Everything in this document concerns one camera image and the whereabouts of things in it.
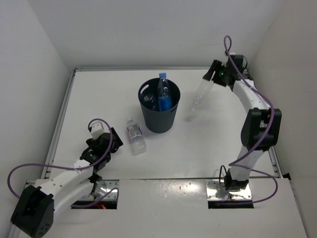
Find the clear crushed bottle blue cap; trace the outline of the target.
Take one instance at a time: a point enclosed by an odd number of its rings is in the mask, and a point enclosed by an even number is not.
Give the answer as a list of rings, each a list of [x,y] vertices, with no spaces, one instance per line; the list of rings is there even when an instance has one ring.
[[[192,121],[198,115],[199,111],[203,111],[208,107],[208,98],[213,86],[214,82],[212,80],[202,79],[198,89],[191,97],[185,116],[186,122]]]

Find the clear bottle white grey label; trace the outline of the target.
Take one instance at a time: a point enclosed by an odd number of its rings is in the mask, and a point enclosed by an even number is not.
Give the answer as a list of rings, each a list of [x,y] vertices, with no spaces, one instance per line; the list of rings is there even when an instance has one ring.
[[[143,134],[140,130],[139,124],[133,119],[129,119],[127,122],[127,132],[131,142],[131,149],[134,155],[145,153],[147,145]]]

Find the blue label bottle white cap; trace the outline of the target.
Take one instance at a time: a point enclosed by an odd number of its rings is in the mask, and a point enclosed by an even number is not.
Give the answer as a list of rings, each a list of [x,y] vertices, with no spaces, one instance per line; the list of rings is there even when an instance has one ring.
[[[141,96],[141,102],[147,109],[159,111],[158,99],[153,93],[143,93]]]

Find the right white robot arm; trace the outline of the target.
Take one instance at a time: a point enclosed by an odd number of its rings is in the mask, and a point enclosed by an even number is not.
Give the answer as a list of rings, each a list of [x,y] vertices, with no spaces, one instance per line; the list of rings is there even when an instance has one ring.
[[[242,55],[232,55],[227,63],[214,60],[203,76],[208,82],[228,86],[247,113],[240,134],[241,151],[236,161],[229,165],[222,184],[232,191],[246,188],[259,158],[277,144],[282,119],[281,110],[273,108],[256,89],[253,78],[244,73],[243,60]]]

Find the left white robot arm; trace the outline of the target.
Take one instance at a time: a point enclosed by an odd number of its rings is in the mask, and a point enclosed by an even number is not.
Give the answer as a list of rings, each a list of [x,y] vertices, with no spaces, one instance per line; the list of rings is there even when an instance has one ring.
[[[29,237],[42,238],[54,219],[68,208],[101,208],[103,202],[117,205],[118,187],[97,173],[123,142],[114,128],[109,133],[96,125],[89,130],[92,137],[86,141],[88,148],[70,170],[23,190],[10,221]]]

